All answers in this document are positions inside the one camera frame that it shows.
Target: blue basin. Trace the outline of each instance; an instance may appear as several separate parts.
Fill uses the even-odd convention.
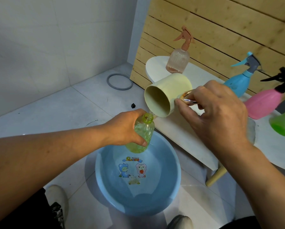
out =
[[[133,216],[163,211],[181,183],[179,159],[171,144],[155,131],[148,149],[140,154],[125,146],[104,147],[97,155],[95,170],[104,197]]]

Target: wooden slat wall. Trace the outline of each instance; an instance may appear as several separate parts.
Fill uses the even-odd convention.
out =
[[[191,63],[227,80],[247,69],[231,65],[252,51],[264,72],[254,73],[247,93],[254,95],[277,86],[277,81],[260,80],[276,75],[285,66],[285,12],[278,13],[285,10],[285,0],[256,2],[257,5],[253,0],[152,0],[131,79],[141,87],[150,83],[145,63],[153,56],[169,56],[180,48],[183,40],[173,40],[186,25],[195,38],[188,50]]]

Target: gray rubber ring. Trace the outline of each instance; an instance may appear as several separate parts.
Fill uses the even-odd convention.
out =
[[[124,76],[124,77],[126,77],[126,78],[128,78],[128,79],[130,80],[130,78],[129,78],[127,75],[125,75],[125,74],[121,74],[121,73],[114,73],[114,74],[111,74],[111,75],[109,75],[109,76],[106,78],[106,82],[107,82],[107,84],[108,84],[111,88],[114,88],[114,89],[120,90],[120,91],[125,91],[125,90],[129,90],[131,87],[133,87],[133,81],[132,81],[132,80],[130,80],[130,81],[131,81],[131,85],[130,85],[129,87],[127,87],[127,88],[118,88],[118,87],[115,87],[115,86],[111,85],[111,83],[109,82],[109,78],[112,77],[112,76],[114,76],[114,75],[121,75],[121,76]]]

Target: black pants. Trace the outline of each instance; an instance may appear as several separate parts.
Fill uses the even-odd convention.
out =
[[[52,228],[60,229],[42,188],[0,221],[0,228]],[[232,221],[221,229],[261,228],[255,216]]]

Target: blue spray bottle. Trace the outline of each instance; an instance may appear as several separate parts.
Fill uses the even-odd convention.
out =
[[[238,96],[242,96],[247,88],[249,87],[251,76],[257,70],[257,68],[261,65],[260,62],[254,57],[252,52],[248,52],[248,57],[246,57],[243,61],[234,64],[232,66],[239,65],[248,65],[250,68],[247,69],[244,73],[233,76],[229,80],[227,80],[224,85],[228,86],[232,91]]]

